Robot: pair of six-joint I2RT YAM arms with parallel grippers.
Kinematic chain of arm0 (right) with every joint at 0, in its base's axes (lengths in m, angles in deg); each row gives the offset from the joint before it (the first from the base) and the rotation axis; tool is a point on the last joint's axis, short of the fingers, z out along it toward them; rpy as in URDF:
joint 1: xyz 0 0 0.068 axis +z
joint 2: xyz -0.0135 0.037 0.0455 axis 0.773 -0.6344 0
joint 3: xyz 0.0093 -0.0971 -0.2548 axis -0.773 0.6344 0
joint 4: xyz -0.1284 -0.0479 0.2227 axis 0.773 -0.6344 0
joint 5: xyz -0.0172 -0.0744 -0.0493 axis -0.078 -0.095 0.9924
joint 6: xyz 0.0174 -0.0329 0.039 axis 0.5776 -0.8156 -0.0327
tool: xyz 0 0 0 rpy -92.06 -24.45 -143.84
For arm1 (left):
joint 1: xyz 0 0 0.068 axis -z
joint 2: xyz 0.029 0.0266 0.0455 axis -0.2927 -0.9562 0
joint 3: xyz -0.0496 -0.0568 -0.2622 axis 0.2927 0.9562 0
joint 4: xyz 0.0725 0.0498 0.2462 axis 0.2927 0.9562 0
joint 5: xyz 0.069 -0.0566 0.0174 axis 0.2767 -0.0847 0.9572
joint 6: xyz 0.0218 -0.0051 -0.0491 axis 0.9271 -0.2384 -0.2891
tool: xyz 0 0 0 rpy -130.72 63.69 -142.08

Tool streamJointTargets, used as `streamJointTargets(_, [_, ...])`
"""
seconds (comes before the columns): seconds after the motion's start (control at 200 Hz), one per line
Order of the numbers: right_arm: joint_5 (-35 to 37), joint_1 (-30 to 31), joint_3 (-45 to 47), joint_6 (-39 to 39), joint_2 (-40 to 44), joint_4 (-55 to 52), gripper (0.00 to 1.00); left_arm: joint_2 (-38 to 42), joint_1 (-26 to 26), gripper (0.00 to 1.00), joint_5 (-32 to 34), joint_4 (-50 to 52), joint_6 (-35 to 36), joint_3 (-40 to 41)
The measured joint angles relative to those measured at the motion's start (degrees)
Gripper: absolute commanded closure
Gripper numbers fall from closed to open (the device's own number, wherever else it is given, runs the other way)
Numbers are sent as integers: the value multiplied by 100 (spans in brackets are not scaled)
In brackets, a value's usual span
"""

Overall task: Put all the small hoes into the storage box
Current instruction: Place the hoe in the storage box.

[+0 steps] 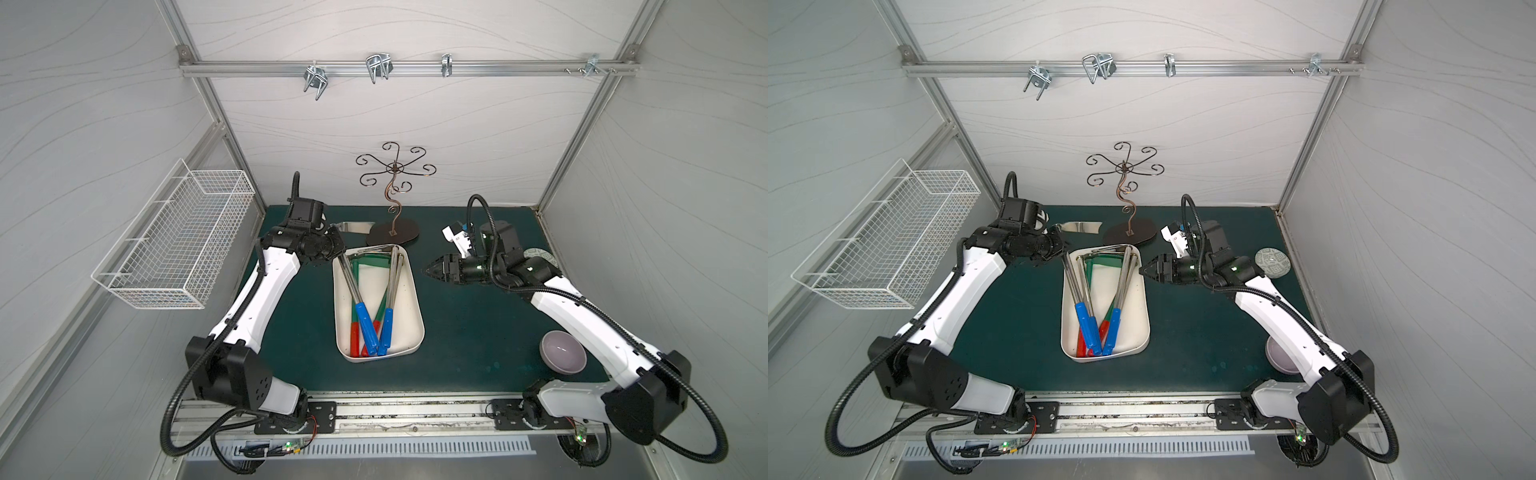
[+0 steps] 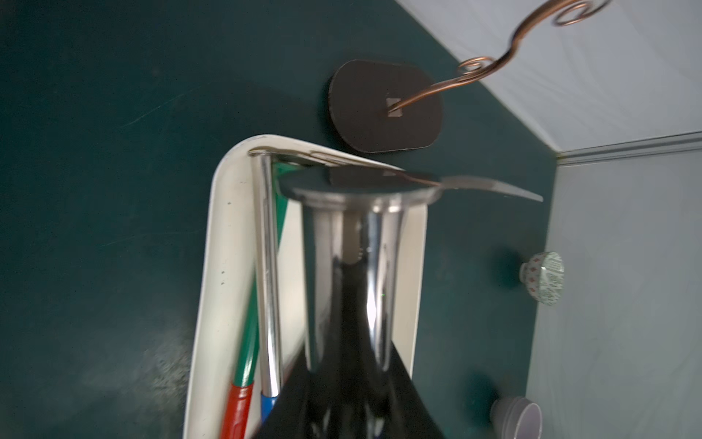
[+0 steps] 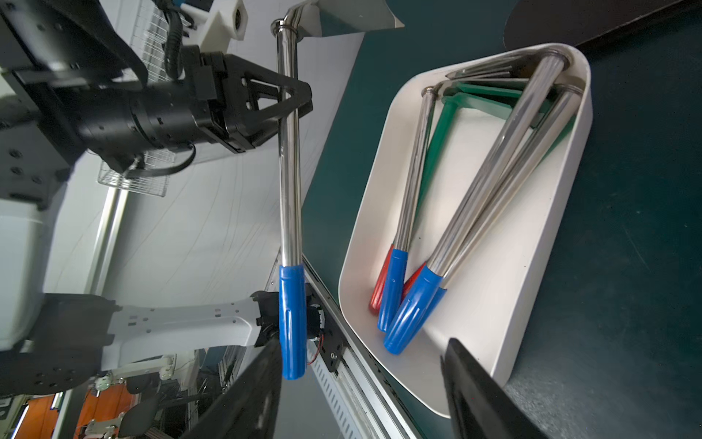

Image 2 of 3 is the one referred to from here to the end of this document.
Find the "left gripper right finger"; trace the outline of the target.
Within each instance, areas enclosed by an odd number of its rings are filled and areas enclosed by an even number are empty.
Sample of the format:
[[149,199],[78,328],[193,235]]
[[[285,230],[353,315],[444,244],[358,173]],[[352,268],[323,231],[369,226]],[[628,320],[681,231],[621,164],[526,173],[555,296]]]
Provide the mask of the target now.
[[444,438],[415,389],[400,354],[391,348],[389,362],[389,431],[387,438]]

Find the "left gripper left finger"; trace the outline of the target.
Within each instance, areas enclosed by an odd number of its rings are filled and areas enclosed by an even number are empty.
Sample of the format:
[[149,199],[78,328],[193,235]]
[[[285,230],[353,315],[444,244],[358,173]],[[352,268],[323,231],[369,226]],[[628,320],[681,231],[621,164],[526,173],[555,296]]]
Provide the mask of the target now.
[[301,350],[277,402],[254,438],[306,438],[308,397],[309,371],[305,352]]

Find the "green hoe red grip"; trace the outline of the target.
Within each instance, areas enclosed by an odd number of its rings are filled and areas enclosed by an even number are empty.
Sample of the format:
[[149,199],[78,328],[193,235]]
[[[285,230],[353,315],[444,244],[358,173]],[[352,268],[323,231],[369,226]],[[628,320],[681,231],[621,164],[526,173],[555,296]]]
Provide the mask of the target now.
[[[277,176],[273,163],[273,186]],[[277,207],[278,244],[283,230],[287,202],[275,190]],[[250,406],[254,395],[254,375],[260,361],[259,316],[257,303],[256,259],[252,292],[241,333],[241,345],[235,361],[226,409],[221,423],[221,438],[243,438],[246,434]]]

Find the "steel hoe blue grip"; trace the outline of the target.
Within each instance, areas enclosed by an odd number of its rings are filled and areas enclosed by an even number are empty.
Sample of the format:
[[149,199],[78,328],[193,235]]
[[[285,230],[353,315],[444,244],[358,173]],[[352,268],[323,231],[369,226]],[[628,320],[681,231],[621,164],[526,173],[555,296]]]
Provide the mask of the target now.
[[261,363],[261,420],[271,413],[283,387],[279,285],[278,228],[273,160],[252,155],[253,204],[256,219],[256,282]]
[[387,438],[389,362],[407,212],[445,190],[532,199],[484,177],[339,166],[284,175],[281,193],[303,208],[306,438]]

